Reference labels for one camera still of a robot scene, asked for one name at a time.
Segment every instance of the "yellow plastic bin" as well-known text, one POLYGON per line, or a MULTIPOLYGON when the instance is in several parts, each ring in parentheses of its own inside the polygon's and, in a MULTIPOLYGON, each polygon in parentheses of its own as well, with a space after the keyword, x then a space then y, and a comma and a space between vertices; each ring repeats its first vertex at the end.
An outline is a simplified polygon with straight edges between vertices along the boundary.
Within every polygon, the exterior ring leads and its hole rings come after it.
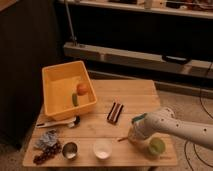
POLYGON ((89 113, 97 103, 97 97, 83 61, 69 62, 42 69, 44 111, 54 120, 63 120, 89 113), (85 83, 88 92, 77 96, 74 106, 72 94, 79 83, 85 83))

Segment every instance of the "black cable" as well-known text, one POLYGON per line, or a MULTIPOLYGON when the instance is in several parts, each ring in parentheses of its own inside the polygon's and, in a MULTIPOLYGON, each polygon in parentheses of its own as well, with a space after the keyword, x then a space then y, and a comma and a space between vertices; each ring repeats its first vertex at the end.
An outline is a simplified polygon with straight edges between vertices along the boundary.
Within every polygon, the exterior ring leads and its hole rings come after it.
POLYGON ((200 93, 199 93, 199 100, 200 100, 200 104, 201 104, 201 107, 203 108, 203 110, 206 112, 206 114, 211 118, 213 119, 213 116, 208 112, 208 110, 206 109, 206 107, 204 106, 203 104, 203 100, 202 100, 202 93, 203 93, 203 87, 204 87, 204 84, 205 84, 205 80, 206 80, 206 77, 208 76, 209 74, 209 71, 211 70, 212 68, 212 62, 211 64, 209 65, 209 68, 206 70, 205 74, 204 74, 204 77, 203 77, 203 82, 200 86, 200 93))
POLYGON ((194 148, 194 152, 195 152, 197 158, 198 158, 203 164, 205 164, 206 166, 209 166, 209 167, 213 168, 213 165, 208 164, 206 161, 204 161, 204 160, 200 157, 200 155, 198 154, 198 152, 197 152, 197 150, 196 150, 195 144, 193 144, 193 148, 194 148))
MULTIPOLYGON (((201 107, 202 107, 202 109, 206 112, 206 114, 207 114, 211 119, 213 119, 213 115, 210 114, 210 113, 208 112, 208 110, 206 109, 205 105, 203 104, 203 100, 202 100, 202 90, 203 90, 203 87, 204 87, 204 85, 205 85, 205 81, 206 81, 206 78, 207 78, 207 76, 208 76, 208 74, 209 74, 209 71, 210 71, 211 68, 212 68, 212 64, 213 64, 213 63, 211 62, 210 65, 209 65, 209 68, 206 70, 206 72, 205 72, 205 74, 204 74, 203 81, 202 81, 202 84, 201 84, 201 86, 200 86, 200 93, 199 93, 199 100, 200 100, 201 107)), ((203 164, 205 164, 206 166, 209 166, 209 167, 213 168, 213 165, 208 164, 206 161, 204 161, 204 160, 200 157, 200 155, 198 154, 198 152, 197 152, 197 150, 196 150, 195 144, 193 144, 193 149, 194 149, 194 152, 195 152, 197 158, 198 158, 203 164)))
MULTIPOLYGON (((203 90, 203 87, 204 87, 204 85, 205 85, 205 81, 206 81, 206 78, 207 78, 207 76, 208 76, 208 74, 209 74, 209 71, 210 71, 211 68, 212 68, 212 65, 213 65, 213 62, 210 63, 208 69, 207 69, 206 72, 204 73, 203 81, 202 81, 202 83, 201 83, 200 91, 199 91, 199 100, 200 100, 201 107, 202 107, 202 109, 206 112, 206 114, 207 114, 211 119, 213 119, 213 115, 210 114, 210 113, 208 112, 208 110, 206 109, 206 107, 205 107, 204 104, 203 104, 203 100, 202 100, 202 93, 203 93, 203 91, 202 91, 202 90, 203 90)), ((193 169, 193 167, 192 167, 192 165, 191 165, 191 163, 190 163, 190 161, 189 161, 189 159, 188 159, 188 156, 187 156, 187 152, 186 152, 187 144, 188 144, 188 141, 186 141, 186 142, 185 142, 185 145, 184 145, 184 154, 185 154, 185 158, 186 158, 186 161, 187 161, 187 163, 188 163, 190 169, 191 169, 192 171, 194 171, 194 169, 193 169)), ((198 154, 198 152, 197 152, 197 150, 196 150, 195 144, 193 144, 193 148, 194 148, 194 152, 195 152, 197 158, 198 158, 203 164, 205 164, 206 166, 209 166, 209 167, 213 168, 213 165, 208 164, 206 161, 204 161, 204 160, 199 156, 199 154, 198 154)))
POLYGON ((185 144, 184 144, 184 155, 185 155, 186 161, 187 161, 187 163, 188 163, 190 169, 191 169, 192 171, 194 171, 194 169, 193 169, 193 167, 192 167, 192 165, 191 165, 191 163, 190 163, 190 161, 189 161, 189 158, 188 158, 188 156, 187 156, 187 152, 186 152, 186 148, 187 148, 188 142, 189 142, 189 141, 186 141, 185 144))

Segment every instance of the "cup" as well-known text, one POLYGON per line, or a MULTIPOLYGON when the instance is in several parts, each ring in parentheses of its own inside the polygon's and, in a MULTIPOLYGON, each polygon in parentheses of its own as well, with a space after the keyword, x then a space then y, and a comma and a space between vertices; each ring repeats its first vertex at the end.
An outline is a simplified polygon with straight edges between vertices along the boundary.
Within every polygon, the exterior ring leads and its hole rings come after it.
POLYGON ((98 159, 104 160, 110 157, 112 153, 112 144, 110 140, 101 138, 94 142, 93 152, 98 159))
POLYGON ((74 142, 69 142, 63 146, 62 154, 66 159, 73 160, 77 156, 78 147, 74 142))

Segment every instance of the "dark wall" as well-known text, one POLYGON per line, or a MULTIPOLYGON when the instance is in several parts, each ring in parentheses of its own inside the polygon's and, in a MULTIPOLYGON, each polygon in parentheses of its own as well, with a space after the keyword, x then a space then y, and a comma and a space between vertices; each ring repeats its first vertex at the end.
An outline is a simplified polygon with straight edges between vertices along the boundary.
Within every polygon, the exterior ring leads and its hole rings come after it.
POLYGON ((21 0, 0 13, 0 140, 17 145, 42 105, 44 66, 60 62, 52 0, 21 0))

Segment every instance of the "white bowl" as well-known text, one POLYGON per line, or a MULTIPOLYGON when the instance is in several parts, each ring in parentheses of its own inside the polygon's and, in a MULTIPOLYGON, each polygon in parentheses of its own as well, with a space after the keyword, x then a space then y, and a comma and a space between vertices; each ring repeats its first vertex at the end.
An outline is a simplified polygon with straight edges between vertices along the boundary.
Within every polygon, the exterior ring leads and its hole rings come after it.
POLYGON ((108 139, 98 139, 93 144, 93 152, 99 159, 107 159, 112 153, 112 144, 108 139))

